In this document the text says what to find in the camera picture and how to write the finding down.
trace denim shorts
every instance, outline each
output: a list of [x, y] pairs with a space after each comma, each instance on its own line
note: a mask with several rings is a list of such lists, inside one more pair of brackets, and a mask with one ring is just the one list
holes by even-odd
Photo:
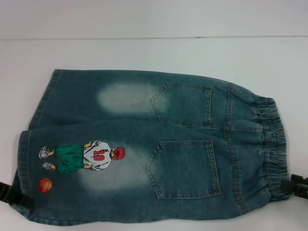
[[289, 197], [275, 101], [218, 79], [55, 70], [19, 140], [12, 205], [51, 225], [227, 219]]

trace basketball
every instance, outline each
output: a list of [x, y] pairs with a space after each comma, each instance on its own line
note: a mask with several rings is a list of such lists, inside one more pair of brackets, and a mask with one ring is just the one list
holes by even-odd
[[52, 181], [48, 178], [44, 178], [39, 182], [38, 190], [42, 193], [48, 192], [52, 187]]

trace black clip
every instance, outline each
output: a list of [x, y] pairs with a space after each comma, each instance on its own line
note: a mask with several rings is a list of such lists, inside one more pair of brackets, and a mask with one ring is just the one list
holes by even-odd
[[31, 208], [34, 204], [33, 198], [14, 190], [11, 185], [2, 182], [0, 182], [0, 201], [10, 205], [21, 205], [26, 208]]
[[308, 199], [308, 178], [303, 179], [302, 176], [291, 175], [291, 181], [282, 180], [281, 190], [285, 193], [295, 193], [295, 196]]

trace white background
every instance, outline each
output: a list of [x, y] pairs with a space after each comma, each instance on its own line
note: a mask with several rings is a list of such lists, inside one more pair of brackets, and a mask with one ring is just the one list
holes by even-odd
[[[202, 75], [272, 97], [290, 172], [308, 177], [307, 36], [306, 0], [0, 0], [0, 181], [12, 183], [19, 135], [56, 68]], [[293, 197], [231, 220], [54, 227], [0, 203], [0, 230], [297, 231], [307, 214]]]

